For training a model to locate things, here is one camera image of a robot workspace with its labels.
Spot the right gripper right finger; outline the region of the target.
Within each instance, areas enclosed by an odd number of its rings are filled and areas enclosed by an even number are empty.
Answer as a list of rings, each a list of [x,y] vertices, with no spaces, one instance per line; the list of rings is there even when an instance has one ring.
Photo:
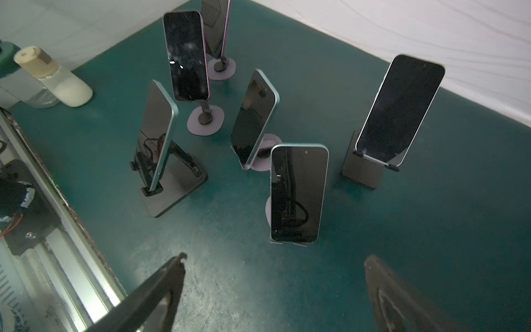
[[[460,331],[456,322],[408,285],[380,257],[367,257],[365,276],[378,331]]]

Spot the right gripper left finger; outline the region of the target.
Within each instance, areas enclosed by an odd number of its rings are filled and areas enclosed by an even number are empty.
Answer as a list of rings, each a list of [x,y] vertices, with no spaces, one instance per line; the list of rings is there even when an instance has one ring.
[[[185,281],[185,253],[172,257],[89,331],[171,331]]]

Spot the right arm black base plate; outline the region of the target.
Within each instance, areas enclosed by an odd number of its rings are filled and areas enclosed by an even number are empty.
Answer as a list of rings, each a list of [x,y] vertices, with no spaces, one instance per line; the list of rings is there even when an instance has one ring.
[[[8,162],[2,170],[1,179],[18,184],[29,183],[35,190],[29,207],[20,207],[12,214],[14,220],[1,227],[2,230],[10,230],[3,238],[11,253],[19,257],[43,242],[60,225],[60,218],[23,161],[15,159]]]

